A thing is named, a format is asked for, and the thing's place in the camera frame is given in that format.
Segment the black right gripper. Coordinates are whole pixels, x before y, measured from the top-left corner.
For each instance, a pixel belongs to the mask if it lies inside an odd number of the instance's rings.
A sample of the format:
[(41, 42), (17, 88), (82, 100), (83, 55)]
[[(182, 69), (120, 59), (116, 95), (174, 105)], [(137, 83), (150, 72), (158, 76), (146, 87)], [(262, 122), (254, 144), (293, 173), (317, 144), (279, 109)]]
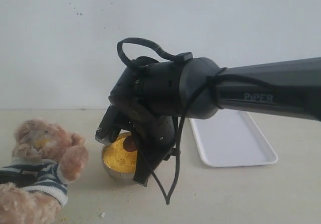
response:
[(160, 114), (154, 109), (154, 102), (160, 98), (160, 84), (153, 68), (159, 61), (141, 56), (129, 60), (109, 100), (131, 120), (159, 120)]

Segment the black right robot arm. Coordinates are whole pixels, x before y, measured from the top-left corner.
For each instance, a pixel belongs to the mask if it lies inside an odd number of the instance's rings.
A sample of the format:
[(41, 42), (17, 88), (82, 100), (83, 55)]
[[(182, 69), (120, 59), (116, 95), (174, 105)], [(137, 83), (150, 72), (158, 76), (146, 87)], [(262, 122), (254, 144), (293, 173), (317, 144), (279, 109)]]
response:
[(208, 58), (136, 62), (145, 73), (125, 69), (109, 96), (133, 120), (208, 119), (219, 109), (320, 120), (320, 58), (234, 68)]

